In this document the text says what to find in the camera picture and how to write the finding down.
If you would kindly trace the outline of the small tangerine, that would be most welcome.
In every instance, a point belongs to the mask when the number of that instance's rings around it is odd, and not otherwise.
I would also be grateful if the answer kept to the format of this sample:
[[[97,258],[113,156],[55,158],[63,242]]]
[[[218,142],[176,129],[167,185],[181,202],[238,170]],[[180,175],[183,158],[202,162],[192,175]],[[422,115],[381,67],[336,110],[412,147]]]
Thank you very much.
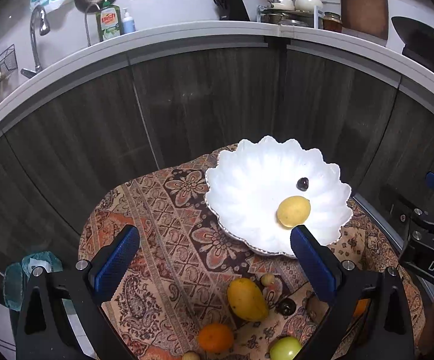
[[[367,310],[369,299],[360,299],[354,309],[353,319],[359,318]]]

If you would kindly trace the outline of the green apple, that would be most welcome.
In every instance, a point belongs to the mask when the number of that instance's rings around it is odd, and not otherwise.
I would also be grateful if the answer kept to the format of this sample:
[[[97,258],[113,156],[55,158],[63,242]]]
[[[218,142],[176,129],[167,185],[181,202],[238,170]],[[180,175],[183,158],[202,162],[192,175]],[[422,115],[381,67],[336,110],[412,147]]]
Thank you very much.
[[[271,360],[293,360],[300,350],[302,344],[292,336],[286,336],[278,339],[270,348],[269,354]]]

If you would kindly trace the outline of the small tan longan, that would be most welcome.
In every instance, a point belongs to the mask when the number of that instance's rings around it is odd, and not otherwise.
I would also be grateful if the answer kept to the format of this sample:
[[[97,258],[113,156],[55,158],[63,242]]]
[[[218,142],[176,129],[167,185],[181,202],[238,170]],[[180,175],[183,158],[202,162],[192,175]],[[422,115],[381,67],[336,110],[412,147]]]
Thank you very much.
[[[275,284],[275,275],[272,273],[266,273],[261,276],[260,282],[264,287],[272,287]]]

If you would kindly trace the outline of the yellow mango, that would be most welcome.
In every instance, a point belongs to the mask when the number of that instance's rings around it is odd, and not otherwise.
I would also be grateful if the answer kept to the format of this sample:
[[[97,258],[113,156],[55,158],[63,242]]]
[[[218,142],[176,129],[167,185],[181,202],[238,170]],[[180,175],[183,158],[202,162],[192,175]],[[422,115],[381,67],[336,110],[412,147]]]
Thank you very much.
[[[269,315],[262,291],[250,279],[233,280],[227,287],[227,300],[233,313],[242,320],[262,322]]]

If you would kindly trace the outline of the yellow lemon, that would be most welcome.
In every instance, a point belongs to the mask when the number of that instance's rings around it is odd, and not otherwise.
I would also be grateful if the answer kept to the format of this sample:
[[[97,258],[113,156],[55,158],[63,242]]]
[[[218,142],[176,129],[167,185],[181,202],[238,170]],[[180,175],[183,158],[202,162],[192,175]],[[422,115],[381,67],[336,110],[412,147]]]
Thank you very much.
[[[302,225],[311,213],[311,203],[301,196],[287,197],[279,205],[276,218],[286,228]]]

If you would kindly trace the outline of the dark plum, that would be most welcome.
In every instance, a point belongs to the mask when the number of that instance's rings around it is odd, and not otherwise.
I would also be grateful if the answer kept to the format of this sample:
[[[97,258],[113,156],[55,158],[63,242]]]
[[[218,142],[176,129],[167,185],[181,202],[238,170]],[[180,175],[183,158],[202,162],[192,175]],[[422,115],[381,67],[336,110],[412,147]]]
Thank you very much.
[[[307,177],[300,178],[296,186],[300,191],[305,192],[309,188],[309,179]]]

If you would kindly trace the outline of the large orange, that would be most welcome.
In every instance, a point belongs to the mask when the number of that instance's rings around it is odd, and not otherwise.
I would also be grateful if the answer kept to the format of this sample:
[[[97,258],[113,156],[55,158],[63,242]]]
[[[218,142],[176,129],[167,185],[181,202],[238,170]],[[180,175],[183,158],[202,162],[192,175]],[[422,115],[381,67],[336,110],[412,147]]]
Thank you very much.
[[[210,353],[223,353],[233,347],[233,330],[222,323],[210,323],[199,331],[199,346]]]

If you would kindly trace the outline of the brown kiwi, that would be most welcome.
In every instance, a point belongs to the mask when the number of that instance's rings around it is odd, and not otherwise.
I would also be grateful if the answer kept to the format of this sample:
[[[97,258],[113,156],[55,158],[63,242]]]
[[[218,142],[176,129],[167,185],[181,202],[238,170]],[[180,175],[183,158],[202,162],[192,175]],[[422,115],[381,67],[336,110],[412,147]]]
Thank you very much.
[[[315,294],[312,294],[306,302],[306,312],[311,320],[320,324],[329,309],[328,303],[320,301]]]

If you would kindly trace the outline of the black wok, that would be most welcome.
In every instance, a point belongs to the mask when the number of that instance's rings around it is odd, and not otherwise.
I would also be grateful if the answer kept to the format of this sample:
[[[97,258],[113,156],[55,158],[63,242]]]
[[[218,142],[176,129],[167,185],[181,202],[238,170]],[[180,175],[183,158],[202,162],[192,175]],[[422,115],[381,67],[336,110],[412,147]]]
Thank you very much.
[[[391,21],[405,43],[402,54],[434,72],[434,28],[404,16],[393,16]]]

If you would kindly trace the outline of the patterned paisley tablecloth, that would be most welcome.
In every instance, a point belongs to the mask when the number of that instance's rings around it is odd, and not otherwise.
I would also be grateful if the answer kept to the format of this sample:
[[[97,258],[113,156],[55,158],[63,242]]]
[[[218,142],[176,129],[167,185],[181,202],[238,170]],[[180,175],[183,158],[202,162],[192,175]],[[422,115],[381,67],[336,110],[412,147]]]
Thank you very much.
[[[307,341],[316,325],[307,311],[313,291],[296,260],[264,257],[227,236],[205,203],[206,170],[218,155],[209,153],[138,177],[111,189],[89,215],[78,256],[91,259],[128,225],[138,228],[141,246],[103,310],[138,359],[181,359],[210,353],[198,344],[210,323],[233,329],[235,343],[224,359],[266,359],[283,336]],[[227,303],[235,279],[274,282],[263,289],[269,306],[284,299],[296,311],[271,312],[263,322],[240,320]]]

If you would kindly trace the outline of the wooden cutting board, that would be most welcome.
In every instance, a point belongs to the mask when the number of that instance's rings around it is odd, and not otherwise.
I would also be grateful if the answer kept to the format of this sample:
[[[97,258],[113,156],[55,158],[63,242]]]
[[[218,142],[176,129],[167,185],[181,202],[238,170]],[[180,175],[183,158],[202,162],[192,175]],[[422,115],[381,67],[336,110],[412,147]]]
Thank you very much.
[[[340,0],[345,29],[388,40],[388,0]]]

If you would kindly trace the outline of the glass jar brown contents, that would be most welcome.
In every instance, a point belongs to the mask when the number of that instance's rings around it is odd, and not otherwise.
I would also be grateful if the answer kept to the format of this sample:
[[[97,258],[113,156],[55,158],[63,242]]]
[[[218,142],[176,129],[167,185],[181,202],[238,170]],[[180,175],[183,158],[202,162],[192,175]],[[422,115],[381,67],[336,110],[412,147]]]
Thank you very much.
[[[326,11],[322,18],[323,29],[327,31],[332,31],[336,33],[341,33],[343,24],[340,15],[337,13]]]

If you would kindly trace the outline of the white teapot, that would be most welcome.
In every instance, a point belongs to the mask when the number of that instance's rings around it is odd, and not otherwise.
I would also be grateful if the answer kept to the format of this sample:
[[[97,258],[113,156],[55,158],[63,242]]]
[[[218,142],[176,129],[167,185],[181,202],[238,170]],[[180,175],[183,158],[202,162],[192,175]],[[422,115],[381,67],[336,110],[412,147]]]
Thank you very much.
[[[316,7],[319,10],[323,9],[321,0],[295,0],[295,9],[298,11],[313,12]]]

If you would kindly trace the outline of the white countertop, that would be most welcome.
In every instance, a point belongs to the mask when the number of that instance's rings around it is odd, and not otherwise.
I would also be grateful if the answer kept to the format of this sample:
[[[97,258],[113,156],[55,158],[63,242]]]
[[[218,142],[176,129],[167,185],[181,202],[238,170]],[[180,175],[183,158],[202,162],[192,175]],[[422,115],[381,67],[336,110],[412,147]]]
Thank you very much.
[[[401,90],[434,115],[434,72],[391,49],[323,29],[211,20],[145,29],[68,55],[0,102],[0,137],[37,108],[101,75],[197,50],[266,48],[272,40],[288,40],[292,50],[365,72]]]

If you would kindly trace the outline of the green dish soap bottle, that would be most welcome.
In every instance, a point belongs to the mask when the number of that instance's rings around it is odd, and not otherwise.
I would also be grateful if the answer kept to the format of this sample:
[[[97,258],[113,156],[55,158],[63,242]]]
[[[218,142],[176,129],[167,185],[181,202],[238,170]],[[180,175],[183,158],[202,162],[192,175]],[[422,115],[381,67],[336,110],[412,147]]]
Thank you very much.
[[[111,0],[103,0],[100,11],[96,14],[99,41],[110,40],[123,34],[120,7]]]

